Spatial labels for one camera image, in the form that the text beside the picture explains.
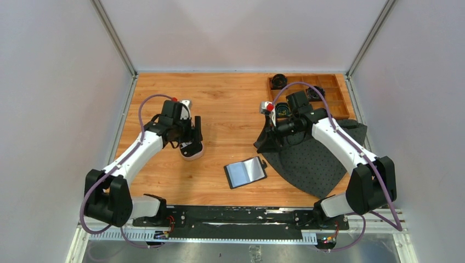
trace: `wooden table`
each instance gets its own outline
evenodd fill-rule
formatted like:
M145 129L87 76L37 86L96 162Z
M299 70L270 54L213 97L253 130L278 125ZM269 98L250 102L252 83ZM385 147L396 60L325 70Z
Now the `wooden table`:
M118 147L117 156L140 132L137 111L149 95L163 93L192 101L192 114L202 117L205 154L184 161L178 149L165 147L140 171L131 195L161 196L168 204L311 207L317 198L295 188L271 166L268 178L229 189L223 166L257 156L252 145L264 125L258 113L268 100L266 79L273 73L142 73L139 75ZM351 118L355 118L343 75L337 75ZM154 98L143 109L144 123L161 112L163 98ZM347 188L349 176L330 193Z

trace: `gray wall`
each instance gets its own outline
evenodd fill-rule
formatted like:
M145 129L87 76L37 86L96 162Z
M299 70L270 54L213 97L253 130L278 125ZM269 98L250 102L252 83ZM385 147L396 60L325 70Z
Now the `gray wall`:
M401 0L354 80L420 262L463 262L465 2Z
M0 261L64 262L130 76L90 1L2 1Z
M143 71L343 71L385 0L102 0Z

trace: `perforated black mat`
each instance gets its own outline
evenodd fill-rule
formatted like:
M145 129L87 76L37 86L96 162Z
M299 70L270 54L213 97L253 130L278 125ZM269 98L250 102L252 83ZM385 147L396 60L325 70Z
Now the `perforated black mat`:
M338 124L359 144L363 144L367 127L355 120L345 119ZM291 185L315 195L326 197L344 177L345 168L320 142L303 133L288 136L279 153L264 153L268 163Z

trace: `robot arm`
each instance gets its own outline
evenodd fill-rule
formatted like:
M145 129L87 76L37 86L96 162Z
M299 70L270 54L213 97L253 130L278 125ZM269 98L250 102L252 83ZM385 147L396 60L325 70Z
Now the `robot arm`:
M343 164L347 172L351 173L345 193L324 198L314 204L314 216L317 221L324 222L348 213L363 215L387 204L379 181L364 157L372 161L377 168L391 201L396 199L394 163L389 157L379 158L364 149L339 127L336 120L327 115L325 109L313 110L304 91L293 93L286 99L291 110L291 117L284 120L275 119L274 109L269 107L270 102L261 104L260 112L265 114L265 127L255 143L257 152L279 152L283 146L284 137L298 132L307 132L325 145ZM331 120L338 129L337 133ZM358 153L354 145L361 149L362 153Z
M102 176L110 173L90 195L84 215L117 227L123 226L129 219L143 216L165 219L163 211L166 209L166 200L153 195L131 197L129 187L142 167L168 143L173 148L179 147L181 155L188 161L202 156L200 116L195 116L195 125L192 125L190 107L191 102L188 100L165 101L161 114L144 125L144 136L140 133L136 141L113 163L87 174L84 194Z

